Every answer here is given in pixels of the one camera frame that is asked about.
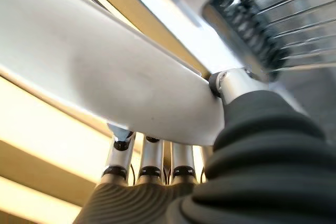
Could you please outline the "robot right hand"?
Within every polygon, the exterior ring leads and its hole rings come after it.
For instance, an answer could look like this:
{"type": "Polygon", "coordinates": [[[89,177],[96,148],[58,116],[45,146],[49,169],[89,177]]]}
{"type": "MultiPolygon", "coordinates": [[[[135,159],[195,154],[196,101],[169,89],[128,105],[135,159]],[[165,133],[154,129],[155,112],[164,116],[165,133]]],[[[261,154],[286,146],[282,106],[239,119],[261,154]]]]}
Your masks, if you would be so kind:
{"type": "Polygon", "coordinates": [[[246,70],[211,75],[221,98],[224,129],[195,185],[186,167],[178,183],[155,183],[154,168],[140,184],[105,170],[75,223],[335,223],[335,150],[323,131],[246,70]]]}

